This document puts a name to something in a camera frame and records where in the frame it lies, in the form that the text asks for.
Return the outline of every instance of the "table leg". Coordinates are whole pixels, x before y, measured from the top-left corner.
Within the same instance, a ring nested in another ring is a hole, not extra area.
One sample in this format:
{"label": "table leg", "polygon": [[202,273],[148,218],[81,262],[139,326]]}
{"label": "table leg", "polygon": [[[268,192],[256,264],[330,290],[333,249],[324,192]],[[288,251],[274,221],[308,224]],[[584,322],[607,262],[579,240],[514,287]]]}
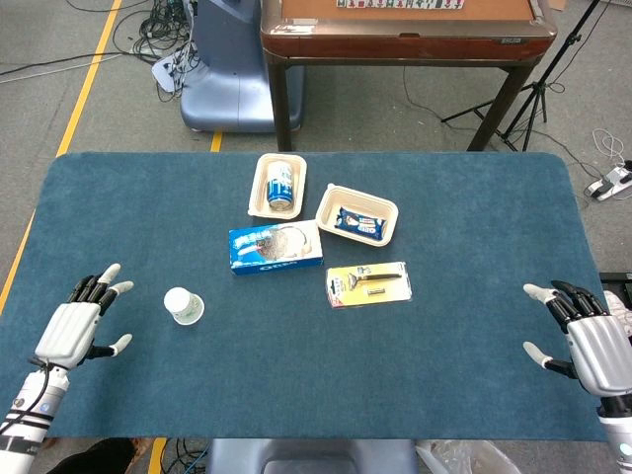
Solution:
{"label": "table leg", "polygon": [[535,66],[512,68],[503,87],[496,96],[494,104],[492,104],[481,126],[478,127],[474,138],[472,138],[467,151],[483,151],[485,149],[492,135],[494,135],[494,132],[501,124],[505,114],[514,103],[515,97],[531,74],[533,67]]}
{"label": "table leg", "polygon": [[292,139],[289,131],[289,98],[287,96],[285,65],[268,63],[268,76],[275,115],[276,145],[278,151],[291,151]]}

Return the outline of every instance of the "brown table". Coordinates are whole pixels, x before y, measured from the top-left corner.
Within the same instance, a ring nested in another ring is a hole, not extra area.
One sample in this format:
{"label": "brown table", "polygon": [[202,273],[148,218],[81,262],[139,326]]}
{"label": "brown table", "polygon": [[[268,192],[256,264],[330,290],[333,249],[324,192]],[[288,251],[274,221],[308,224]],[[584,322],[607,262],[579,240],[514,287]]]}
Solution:
{"label": "brown table", "polygon": [[483,150],[557,33],[547,0],[465,0],[461,10],[263,0],[261,31],[279,151],[291,150],[285,69],[298,64],[502,68],[507,79],[468,147]]}

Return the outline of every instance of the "tripod stand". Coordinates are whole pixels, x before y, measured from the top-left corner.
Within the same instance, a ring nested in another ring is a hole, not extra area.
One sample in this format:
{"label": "tripod stand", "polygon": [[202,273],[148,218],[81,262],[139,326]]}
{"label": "tripod stand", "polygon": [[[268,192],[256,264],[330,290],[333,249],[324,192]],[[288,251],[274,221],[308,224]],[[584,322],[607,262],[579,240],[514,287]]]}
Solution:
{"label": "tripod stand", "polygon": [[[540,102],[542,103],[542,115],[543,115],[543,118],[544,118],[544,122],[546,123],[546,121],[547,121],[547,115],[546,115],[546,88],[548,87],[548,84],[547,84],[548,78],[553,73],[553,70],[557,67],[557,65],[559,64],[560,60],[562,59],[562,57],[564,56],[566,51],[569,49],[569,47],[571,47],[577,41],[582,39],[582,35],[580,35],[580,30],[582,29],[582,27],[584,26],[584,24],[586,23],[586,21],[588,20],[590,15],[593,13],[594,9],[596,8],[597,4],[600,1],[601,0],[592,0],[591,1],[591,4],[589,5],[589,7],[585,11],[585,13],[582,15],[582,17],[580,18],[578,23],[575,25],[573,30],[566,37],[566,39],[564,41],[564,44],[562,45],[560,50],[557,52],[557,54],[555,55],[555,57],[553,58],[553,60],[549,64],[549,66],[546,68],[546,70],[544,71],[544,74],[542,74],[542,77],[540,77],[540,79],[538,81],[532,82],[531,84],[527,84],[522,89],[520,89],[521,92],[530,89],[531,93],[529,94],[529,97],[527,98],[526,102],[524,102],[524,104],[522,104],[522,107],[520,108],[518,113],[513,118],[512,123],[510,123],[510,125],[507,128],[507,130],[505,130],[505,132],[500,132],[498,129],[496,130],[496,135],[512,151],[517,151],[517,149],[515,148],[514,144],[510,142],[509,137],[514,132],[515,126],[520,121],[520,119],[522,119],[522,116],[526,113],[527,109],[529,108],[529,106],[531,106],[531,104],[532,104],[531,114],[529,116],[528,125],[527,125],[526,130],[525,130],[525,137],[524,137],[524,142],[522,144],[522,151],[526,151],[526,149],[527,149],[527,147],[529,145],[529,139],[531,137],[531,132],[533,131],[533,123],[535,121],[535,117],[537,115],[537,109],[538,109],[538,107],[540,105]],[[459,112],[458,114],[454,114],[453,116],[450,116],[448,118],[444,118],[441,121],[441,123],[446,123],[446,122],[451,121],[453,119],[457,119],[457,118],[465,116],[465,115],[467,115],[467,114],[469,114],[471,112],[476,114],[476,116],[479,119],[484,119],[485,116],[481,113],[481,111],[479,109],[482,109],[484,107],[490,106],[490,105],[492,105],[493,102],[494,101],[488,101],[488,102],[485,102],[483,104],[479,104],[478,106],[471,107],[471,108],[469,108],[469,109],[467,109],[467,110],[465,110],[463,112]]]}

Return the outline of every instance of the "table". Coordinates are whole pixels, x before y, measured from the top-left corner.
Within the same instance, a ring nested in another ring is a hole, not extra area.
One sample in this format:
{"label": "table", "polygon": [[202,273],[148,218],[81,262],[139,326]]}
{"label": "table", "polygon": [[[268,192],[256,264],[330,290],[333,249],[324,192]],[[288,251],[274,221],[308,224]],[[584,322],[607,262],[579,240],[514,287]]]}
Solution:
{"label": "table", "polygon": [[[0,407],[76,280],[120,262],[118,280],[135,288],[96,342],[134,339],[70,373],[51,435],[602,439],[596,400],[521,346],[567,353],[526,281],[600,292],[559,158],[305,153],[300,218],[313,218],[328,183],[373,192],[399,205],[392,241],[372,248],[321,232],[325,268],[235,276],[228,229],[269,222],[247,214],[259,156],[56,160],[0,318]],[[412,301],[330,308],[326,268],[399,260]],[[176,285],[205,301],[194,326],[163,307]]]}
{"label": "table", "polygon": [[483,150],[556,36],[546,0],[468,0],[461,10],[264,0],[262,8],[262,44],[282,151],[291,150],[285,69],[296,64],[500,67],[507,79],[468,147]]}

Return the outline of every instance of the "blue oreo box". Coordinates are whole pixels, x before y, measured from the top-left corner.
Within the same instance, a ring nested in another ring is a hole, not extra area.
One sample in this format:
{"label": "blue oreo box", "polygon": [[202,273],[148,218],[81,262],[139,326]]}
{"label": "blue oreo box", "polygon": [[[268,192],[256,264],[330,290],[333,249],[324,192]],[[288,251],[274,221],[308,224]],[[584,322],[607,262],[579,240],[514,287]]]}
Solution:
{"label": "blue oreo box", "polygon": [[228,245],[230,270],[235,275],[323,264],[315,220],[229,230]]}

